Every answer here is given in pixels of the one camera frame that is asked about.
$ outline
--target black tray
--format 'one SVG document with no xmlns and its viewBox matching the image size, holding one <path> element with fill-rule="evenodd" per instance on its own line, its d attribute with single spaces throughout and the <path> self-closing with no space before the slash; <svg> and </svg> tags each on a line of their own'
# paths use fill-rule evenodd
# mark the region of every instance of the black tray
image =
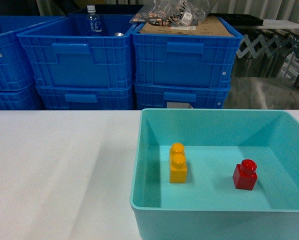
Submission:
<svg viewBox="0 0 299 240">
<path fill-rule="evenodd" d="M 216 16 L 224 19 L 233 26 L 262 26 L 263 19 L 249 14 L 230 14 L 230 13 L 210 13 L 210 16 Z"/>
</svg>

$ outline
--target water bottle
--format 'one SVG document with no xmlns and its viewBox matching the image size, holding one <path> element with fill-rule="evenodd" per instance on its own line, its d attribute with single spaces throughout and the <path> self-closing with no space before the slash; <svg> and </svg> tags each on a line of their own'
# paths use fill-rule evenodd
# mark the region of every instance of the water bottle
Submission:
<svg viewBox="0 0 299 240">
<path fill-rule="evenodd" d="M 86 22 L 88 25 L 88 33 L 90 36 L 102 36 L 102 24 L 100 16 L 96 14 L 95 6 L 87 6 L 88 15 L 86 17 Z"/>
</svg>

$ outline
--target white table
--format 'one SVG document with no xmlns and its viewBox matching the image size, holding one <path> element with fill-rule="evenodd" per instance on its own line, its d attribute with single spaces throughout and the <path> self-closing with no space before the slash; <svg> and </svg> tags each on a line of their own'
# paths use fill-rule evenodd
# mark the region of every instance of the white table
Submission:
<svg viewBox="0 0 299 240">
<path fill-rule="evenodd" d="M 0 111 L 0 240 L 141 240 L 129 202 L 139 121 Z"/>
</svg>

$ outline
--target crate rim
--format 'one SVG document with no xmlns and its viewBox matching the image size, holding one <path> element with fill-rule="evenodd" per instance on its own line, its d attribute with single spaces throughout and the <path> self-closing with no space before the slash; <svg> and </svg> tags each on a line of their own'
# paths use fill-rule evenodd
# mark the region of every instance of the crate rim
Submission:
<svg viewBox="0 0 299 240">
<path fill-rule="evenodd" d="M 99 16 L 109 16 L 109 17 L 114 17 L 114 16 L 129 16 L 126 14 L 98 14 Z M 85 16 L 85 14 L 74 14 L 74 15 L 70 15 L 70 16 L 65 16 L 62 17 L 61 19 L 57 19 L 53 22 L 49 22 L 47 24 L 44 24 L 42 26 L 38 26 L 35 29 L 29 29 L 26 31 L 22 31 L 18 34 L 16 34 L 16 36 L 18 38 L 46 38 L 46 39 L 54 39 L 55 37 L 57 37 L 58 39 L 71 39 L 71 38 L 76 38 L 76 39 L 126 39 L 129 38 L 132 35 L 132 32 L 134 31 L 134 29 L 137 27 L 137 23 L 131 24 L 130 28 L 127 30 L 127 32 L 124 34 L 124 36 L 59 36 L 57 34 L 55 35 L 39 35 L 39 34 L 31 34 L 32 31 L 36 31 L 42 28 L 47 28 L 53 24 L 57 24 L 58 22 L 63 22 L 63 21 L 67 21 L 67 19 L 71 19 L 71 18 L 75 18 L 75 16 Z"/>
</svg>

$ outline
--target bottle cap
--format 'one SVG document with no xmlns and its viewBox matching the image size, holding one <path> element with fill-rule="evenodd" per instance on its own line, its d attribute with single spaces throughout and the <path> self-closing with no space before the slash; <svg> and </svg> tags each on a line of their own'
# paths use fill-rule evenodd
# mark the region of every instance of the bottle cap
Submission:
<svg viewBox="0 0 299 240">
<path fill-rule="evenodd" d="M 87 12 L 88 13 L 95 13 L 95 5 L 87 5 Z"/>
</svg>

